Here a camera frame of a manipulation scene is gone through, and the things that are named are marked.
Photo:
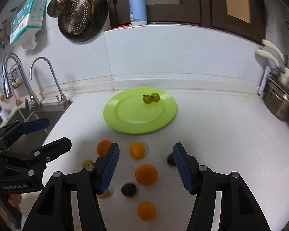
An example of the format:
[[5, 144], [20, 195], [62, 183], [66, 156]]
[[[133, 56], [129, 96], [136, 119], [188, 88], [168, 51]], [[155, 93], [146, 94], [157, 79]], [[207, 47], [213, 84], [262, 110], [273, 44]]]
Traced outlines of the tan longan fruit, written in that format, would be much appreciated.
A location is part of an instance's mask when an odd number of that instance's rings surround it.
[[106, 199], [112, 196], [112, 191], [111, 190], [105, 190], [103, 194], [97, 194], [97, 197], [99, 199]]
[[84, 161], [82, 162], [82, 168], [85, 168], [85, 167], [87, 167], [87, 166], [89, 166], [89, 165], [94, 165], [93, 160], [91, 160], [91, 159], [86, 159], [86, 160], [84, 160]]

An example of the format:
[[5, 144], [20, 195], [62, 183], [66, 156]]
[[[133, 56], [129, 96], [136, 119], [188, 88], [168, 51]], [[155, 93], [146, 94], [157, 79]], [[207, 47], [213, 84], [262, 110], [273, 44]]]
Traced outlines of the large orange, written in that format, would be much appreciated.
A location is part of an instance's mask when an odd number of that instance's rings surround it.
[[142, 164], [135, 171], [135, 178], [137, 182], [144, 186], [154, 184], [158, 179], [158, 172], [156, 168], [150, 164]]
[[107, 151], [109, 150], [112, 142], [110, 140], [104, 139], [97, 144], [97, 153], [99, 156], [106, 155]]

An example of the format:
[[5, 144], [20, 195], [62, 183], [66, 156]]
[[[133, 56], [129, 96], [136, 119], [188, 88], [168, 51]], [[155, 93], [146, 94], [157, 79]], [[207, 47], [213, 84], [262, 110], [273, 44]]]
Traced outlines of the dark plum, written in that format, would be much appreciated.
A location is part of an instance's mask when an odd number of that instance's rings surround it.
[[126, 197], [133, 197], [137, 193], [137, 187], [133, 183], [127, 183], [122, 186], [121, 192]]
[[170, 166], [176, 166], [176, 162], [174, 160], [173, 154], [169, 154], [167, 157], [167, 164], [169, 164]]

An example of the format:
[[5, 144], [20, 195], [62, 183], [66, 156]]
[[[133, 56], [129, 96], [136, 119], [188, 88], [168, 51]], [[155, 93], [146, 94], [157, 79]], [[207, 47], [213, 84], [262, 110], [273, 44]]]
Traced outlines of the small orange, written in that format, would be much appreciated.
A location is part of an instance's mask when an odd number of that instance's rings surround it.
[[156, 217], [156, 208], [151, 202], [141, 202], [137, 207], [137, 215], [142, 221], [151, 221]]

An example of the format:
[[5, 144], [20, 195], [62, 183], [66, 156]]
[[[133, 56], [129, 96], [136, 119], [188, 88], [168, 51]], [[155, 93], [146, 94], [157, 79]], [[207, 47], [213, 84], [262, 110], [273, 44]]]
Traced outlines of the green tomato with stem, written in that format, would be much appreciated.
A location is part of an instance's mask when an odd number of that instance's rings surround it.
[[143, 102], [146, 104], [152, 103], [152, 97], [149, 94], [145, 94], [142, 98]]

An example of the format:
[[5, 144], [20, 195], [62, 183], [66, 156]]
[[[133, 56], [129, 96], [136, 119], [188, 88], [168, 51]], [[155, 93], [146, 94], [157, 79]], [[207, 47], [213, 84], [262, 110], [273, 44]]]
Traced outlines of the green tomato round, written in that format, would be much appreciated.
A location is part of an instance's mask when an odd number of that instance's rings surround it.
[[160, 100], [160, 95], [157, 92], [151, 94], [151, 99], [153, 102], [157, 102]]

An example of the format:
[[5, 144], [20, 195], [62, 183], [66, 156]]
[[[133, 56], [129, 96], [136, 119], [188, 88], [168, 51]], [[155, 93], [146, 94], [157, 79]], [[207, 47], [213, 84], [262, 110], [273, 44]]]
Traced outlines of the large chrome kitchen faucet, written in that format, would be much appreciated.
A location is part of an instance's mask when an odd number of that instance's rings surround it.
[[[15, 67], [8, 73], [8, 60], [12, 59], [15, 61]], [[3, 90], [7, 99], [14, 96], [14, 89], [24, 84], [29, 93], [29, 98], [25, 99], [25, 108], [30, 112], [32, 110], [38, 110], [42, 107], [37, 95], [33, 91], [26, 74], [24, 72], [22, 63], [19, 57], [13, 53], [9, 52], [5, 55], [2, 62], [2, 75], [3, 75]]]

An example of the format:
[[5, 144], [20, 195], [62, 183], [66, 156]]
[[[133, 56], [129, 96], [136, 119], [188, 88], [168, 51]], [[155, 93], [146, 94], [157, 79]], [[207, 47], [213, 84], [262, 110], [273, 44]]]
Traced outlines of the stainless steel sink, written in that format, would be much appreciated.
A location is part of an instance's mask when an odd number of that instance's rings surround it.
[[58, 105], [44, 105], [41, 109], [29, 112], [26, 108], [16, 109], [2, 127], [11, 123], [24, 123], [22, 134], [9, 147], [9, 151], [29, 154], [41, 147], [56, 123], [65, 113], [65, 109]]

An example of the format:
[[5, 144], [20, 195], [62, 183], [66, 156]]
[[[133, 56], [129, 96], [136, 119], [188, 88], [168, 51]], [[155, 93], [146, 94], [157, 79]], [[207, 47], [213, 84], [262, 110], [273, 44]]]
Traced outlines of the yellow toy bicycle decoration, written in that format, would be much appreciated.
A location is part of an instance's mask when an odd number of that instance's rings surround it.
[[0, 29], [0, 50], [5, 49], [10, 40], [10, 36], [7, 34], [7, 20], [4, 20], [2, 25], [3, 28]]

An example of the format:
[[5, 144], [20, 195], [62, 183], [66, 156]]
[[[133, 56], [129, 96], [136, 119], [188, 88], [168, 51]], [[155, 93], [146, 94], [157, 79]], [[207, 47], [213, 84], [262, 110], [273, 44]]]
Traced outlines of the yellow orange small citrus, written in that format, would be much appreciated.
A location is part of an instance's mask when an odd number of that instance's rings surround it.
[[130, 155], [135, 160], [140, 160], [145, 155], [145, 147], [140, 142], [133, 142], [129, 148]]

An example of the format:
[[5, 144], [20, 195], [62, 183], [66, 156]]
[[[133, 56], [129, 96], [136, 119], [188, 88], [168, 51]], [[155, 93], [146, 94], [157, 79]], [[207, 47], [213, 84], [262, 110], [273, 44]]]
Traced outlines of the green plate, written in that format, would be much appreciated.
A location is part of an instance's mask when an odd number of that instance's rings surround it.
[[[144, 103], [143, 96], [154, 92], [160, 100]], [[103, 118], [114, 130], [141, 135], [162, 129], [175, 118], [176, 112], [177, 104], [171, 94], [158, 88], [137, 87], [113, 96], [104, 107]]]

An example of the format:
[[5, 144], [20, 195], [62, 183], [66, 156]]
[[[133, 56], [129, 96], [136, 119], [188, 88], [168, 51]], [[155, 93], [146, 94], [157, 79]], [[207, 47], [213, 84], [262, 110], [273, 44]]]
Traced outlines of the steel pot on rack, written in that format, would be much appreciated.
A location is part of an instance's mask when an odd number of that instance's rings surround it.
[[289, 96], [282, 92], [272, 81], [267, 82], [263, 97], [267, 109], [279, 120], [289, 121]]

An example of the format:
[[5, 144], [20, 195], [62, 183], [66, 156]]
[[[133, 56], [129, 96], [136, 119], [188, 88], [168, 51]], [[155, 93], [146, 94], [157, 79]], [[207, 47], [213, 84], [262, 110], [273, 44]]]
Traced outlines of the small copper saucepan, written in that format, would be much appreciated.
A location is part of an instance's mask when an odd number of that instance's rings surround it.
[[49, 17], [58, 18], [65, 15], [71, 6], [71, 0], [51, 0], [47, 7]]

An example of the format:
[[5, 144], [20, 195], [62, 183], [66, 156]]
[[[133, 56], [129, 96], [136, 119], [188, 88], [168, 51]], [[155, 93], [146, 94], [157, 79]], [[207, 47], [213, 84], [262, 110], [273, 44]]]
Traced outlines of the copper colander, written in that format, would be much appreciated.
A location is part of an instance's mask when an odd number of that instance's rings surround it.
[[83, 32], [93, 21], [94, 5], [90, 0], [71, 0], [68, 12], [63, 16], [65, 31], [72, 35]]

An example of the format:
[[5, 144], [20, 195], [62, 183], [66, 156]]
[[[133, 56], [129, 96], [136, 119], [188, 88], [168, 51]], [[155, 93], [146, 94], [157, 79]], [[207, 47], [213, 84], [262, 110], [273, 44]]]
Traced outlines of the blue white soap bottle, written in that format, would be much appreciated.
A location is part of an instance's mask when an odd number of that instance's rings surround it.
[[146, 0], [128, 0], [132, 26], [144, 26], [148, 22]]

